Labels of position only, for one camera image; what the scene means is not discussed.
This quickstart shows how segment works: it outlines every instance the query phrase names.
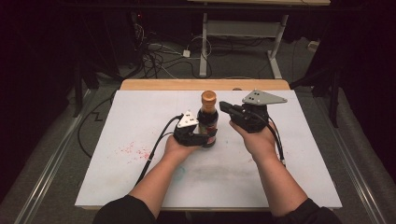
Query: wooden table edge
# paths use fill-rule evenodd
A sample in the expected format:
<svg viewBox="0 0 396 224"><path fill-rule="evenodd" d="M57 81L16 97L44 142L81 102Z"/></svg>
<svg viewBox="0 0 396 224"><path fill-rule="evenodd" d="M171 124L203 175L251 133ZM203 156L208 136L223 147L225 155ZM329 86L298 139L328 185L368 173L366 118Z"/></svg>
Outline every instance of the wooden table edge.
<svg viewBox="0 0 396 224"><path fill-rule="evenodd" d="M121 91L288 91L284 79L125 79Z"/></svg>

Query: table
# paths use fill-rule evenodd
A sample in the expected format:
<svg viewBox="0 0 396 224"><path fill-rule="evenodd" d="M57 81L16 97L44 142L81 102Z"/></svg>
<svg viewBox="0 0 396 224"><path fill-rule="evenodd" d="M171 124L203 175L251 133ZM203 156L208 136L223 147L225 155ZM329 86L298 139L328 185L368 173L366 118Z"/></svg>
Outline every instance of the table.
<svg viewBox="0 0 396 224"><path fill-rule="evenodd" d="M282 5L282 6L328 6L330 0L189 0L192 2L208 3L240 3L240 4L261 4L261 5ZM207 53L206 43L208 35L227 36L252 36L252 37L274 37L275 42L272 50L267 51L267 57L271 65L274 78L282 78L279 66L276 62L276 53L282 40L283 32L289 15L283 15L281 22L261 22L261 21L212 21L204 13L202 31L202 53L200 59L200 77L206 77Z"/></svg>
<svg viewBox="0 0 396 224"><path fill-rule="evenodd" d="M184 113L186 108L199 109L200 94L210 87L219 101L232 104L241 104L242 98L254 89L287 98L286 104L269 105L268 110L283 136L288 169L320 206L341 207L298 99L286 84L284 80L125 80L113 101L76 206L98 209L127 194L166 121ZM231 91L234 88L242 91ZM228 120L228 115L219 113L217 143L209 150L194 152L177 169L163 210L268 209L257 167ZM161 141L150 167L162 156L163 147Z"/></svg>

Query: bottle label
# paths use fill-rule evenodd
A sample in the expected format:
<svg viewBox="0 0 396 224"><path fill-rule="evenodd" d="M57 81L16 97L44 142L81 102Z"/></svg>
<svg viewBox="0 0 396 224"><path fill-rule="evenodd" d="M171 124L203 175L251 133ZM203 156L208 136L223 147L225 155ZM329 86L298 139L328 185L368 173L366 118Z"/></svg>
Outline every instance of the bottle label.
<svg viewBox="0 0 396 224"><path fill-rule="evenodd" d="M199 124L199 133L202 134L211 134L213 133L213 131L215 131L217 129L217 123L211 124L211 125L204 125L204 124ZM216 136L213 137L209 137L209 139L207 140L207 144L212 144L214 143L216 140Z"/></svg>

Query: bottle cap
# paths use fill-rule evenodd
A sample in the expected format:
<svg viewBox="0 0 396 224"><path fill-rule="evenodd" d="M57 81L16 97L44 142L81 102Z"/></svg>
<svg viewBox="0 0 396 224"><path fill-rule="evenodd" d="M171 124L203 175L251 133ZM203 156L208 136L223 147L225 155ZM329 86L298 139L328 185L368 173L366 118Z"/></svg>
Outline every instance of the bottle cap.
<svg viewBox="0 0 396 224"><path fill-rule="evenodd" d="M203 105L214 105L216 103L216 93L213 91L204 91L201 96Z"/></svg>

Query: dark background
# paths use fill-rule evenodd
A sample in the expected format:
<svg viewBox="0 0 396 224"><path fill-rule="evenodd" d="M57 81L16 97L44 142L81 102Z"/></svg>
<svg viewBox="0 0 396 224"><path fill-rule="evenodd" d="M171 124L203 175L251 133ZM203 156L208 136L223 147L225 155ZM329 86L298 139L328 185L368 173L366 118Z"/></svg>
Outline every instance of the dark background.
<svg viewBox="0 0 396 224"><path fill-rule="evenodd" d="M363 2L334 0L332 6L349 7ZM358 15L290 15L284 39L290 42L302 36L321 39L306 75L314 76L325 66L340 72L341 87L355 116L395 179L392 163L396 159L396 47L393 41L396 20L392 10L396 7L390 0L367 3L367 10ZM198 35L202 27L200 13L142 15L145 30L155 30L184 45L190 42L192 35ZM79 12L64 10L50 0L0 3L1 200L40 137L67 107L66 94L73 87L77 62L81 64L84 80L92 88L95 71L117 75L118 65L136 62L139 54L131 50L134 49L134 29L126 16L126 12L95 11L81 17ZM226 13L212 16L232 17ZM244 18L277 20L278 16L245 15ZM306 85L326 90L331 76L331 72L322 74Z"/></svg>

